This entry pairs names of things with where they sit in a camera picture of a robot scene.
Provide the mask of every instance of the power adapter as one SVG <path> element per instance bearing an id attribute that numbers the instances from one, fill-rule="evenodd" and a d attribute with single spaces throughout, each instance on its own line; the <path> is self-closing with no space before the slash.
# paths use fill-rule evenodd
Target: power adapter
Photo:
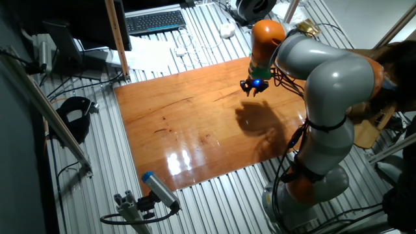
<path id="1" fill-rule="evenodd" d="M 187 50 L 183 47 L 175 48 L 175 54 L 177 57 L 183 57 L 186 55 L 186 53 L 187 53 Z"/>

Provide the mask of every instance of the glossy wooden surface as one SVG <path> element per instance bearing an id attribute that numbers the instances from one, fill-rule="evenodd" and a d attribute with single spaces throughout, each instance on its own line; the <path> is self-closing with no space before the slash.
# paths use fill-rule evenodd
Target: glossy wooden surface
<path id="1" fill-rule="evenodd" d="M 247 97 L 239 81 L 249 63 L 242 58 L 115 89 L 139 178 L 152 170 L 176 190 L 284 152 L 305 118 L 304 102 L 273 81 Z"/>

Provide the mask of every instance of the white paper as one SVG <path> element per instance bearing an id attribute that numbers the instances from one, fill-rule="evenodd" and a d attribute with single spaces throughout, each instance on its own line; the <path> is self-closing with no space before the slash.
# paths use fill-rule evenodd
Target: white paper
<path id="1" fill-rule="evenodd" d="M 289 5 L 290 3 L 288 2 L 278 3 L 273 7 L 272 12 L 275 13 L 275 15 L 277 15 L 279 18 L 283 19 L 287 10 L 289 9 Z M 305 14 L 302 12 L 300 7 L 297 7 L 294 11 L 290 25 L 296 25 L 304 20 L 306 20 Z"/>
<path id="2" fill-rule="evenodd" d="M 152 72 L 169 72 L 171 43 L 130 36 L 131 51 L 125 51 L 130 69 Z M 112 63 L 120 65 L 117 51 L 112 51 Z"/>

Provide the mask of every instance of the metal slotted table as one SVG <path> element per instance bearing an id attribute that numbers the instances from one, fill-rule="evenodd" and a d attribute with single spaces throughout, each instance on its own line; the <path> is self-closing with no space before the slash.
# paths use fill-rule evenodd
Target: metal slotted table
<path id="1" fill-rule="evenodd" d="M 178 6 L 145 10 L 140 13 L 128 13 L 127 16 L 157 12 L 162 10 L 179 10 Z M 339 26 L 328 7 L 322 0 L 312 1 L 301 8 L 314 23 L 331 23 Z M 187 30 L 194 35 L 200 44 L 215 45 L 219 40 L 219 25 L 227 23 L 226 13 L 218 5 L 209 3 L 194 8 L 181 9 Z M 275 15 L 268 18 L 281 21 Z M 169 73 L 130 70 L 131 82 L 156 79 L 164 75 L 183 72 L 201 66 L 208 66 L 233 59 L 247 57 L 250 53 L 250 32 L 236 26 L 235 36 L 213 49 L 202 49 L 197 56 L 207 64 L 186 66 L 192 64 L 187 55 L 177 58 L 174 54 L 169 58 Z M 319 39 L 322 43 L 338 48 L 352 48 L 352 44 L 341 33 L 331 28 L 322 27 Z M 179 31 L 151 34 L 142 36 L 150 40 L 172 42 L 176 47 L 183 44 Z M 102 75 L 107 81 L 116 70 L 109 70 Z M 43 91 L 48 94 L 65 80 L 64 77 L 48 79 Z M 98 81 L 87 79 L 71 79 L 65 89 L 91 85 Z M 113 84 L 126 85 L 124 82 Z M 68 92 L 57 98 L 70 96 L 85 96 L 99 103 L 98 114 L 91 115 L 90 132 L 81 149 L 89 156 L 94 176 L 89 178 L 78 175 L 79 165 L 66 170 L 60 176 L 62 187 L 64 214 L 68 233 L 134 233 L 130 226 L 110 226 L 101 224 L 99 218 L 103 215 L 116 213 L 113 195 L 131 190 L 136 198 L 142 193 L 138 184 L 135 166 L 127 143 L 122 119 L 112 88 L 108 85 L 97 85 L 74 92 Z M 58 108 L 63 101 L 53 104 Z M 382 195 L 391 186 L 381 180 L 367 162 L 365 155 L 382 151 L 391 142 L 392 134 L 383 132 L 373 149 L 363 150 L 352 148 L 350 154 L 341 162 L 350 177 L 350 187 L 337 198 L 314 206 L 318 220 L 311 223 L 317 227 L 320 223 L 335 215 L 353 208 L 375 205 L 382 201 Z M 58 169 L 76 162 L 67 148 L 62 149 L 56 140 L 53 141 Z M 47 150 L 49 161 L 52 163 L 52 148 L 48 141 Z M 272 159 L 257 163 L 240 170 L 229 172 L 202 183 L 174 191 L 179 198 L 182 211 L 168 220 L 150 224 L 153 233 L 272 233 L 272 226 L 261 205 L 263 187 L 274 179 L 278 160 Z M 61 233 L 65 233 L 59 201 L 57 199 L 56 181 L 53 177 L 55 201 Z M 155 208 L 157 217 L 167 215 L 165 206 L 158 204 Z"/>

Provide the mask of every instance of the keyboard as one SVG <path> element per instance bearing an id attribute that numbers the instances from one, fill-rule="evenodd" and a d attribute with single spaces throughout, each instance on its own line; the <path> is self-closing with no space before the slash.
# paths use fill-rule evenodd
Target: keyboard
<path id="1" fill-rule="evenodd" d="M 186 23 L 180 10 L 133 16 L 126 18 L 130 35 L 160 33 L 185 27 Z"/>

